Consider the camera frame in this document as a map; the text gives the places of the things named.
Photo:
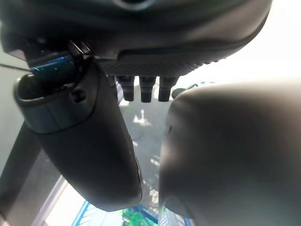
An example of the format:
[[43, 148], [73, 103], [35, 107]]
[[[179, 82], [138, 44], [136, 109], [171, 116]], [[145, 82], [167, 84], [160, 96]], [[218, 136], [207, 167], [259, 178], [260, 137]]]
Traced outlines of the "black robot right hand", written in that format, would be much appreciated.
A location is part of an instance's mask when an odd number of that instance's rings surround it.
[[62, 176], [105, 211], [138, 204], [143, 181], [114, 85], [167, 102], [179, 77], [262, 29], [270, 0], [3, 0], [1, 42], [30, 73], [14, 85], [27, 128]]

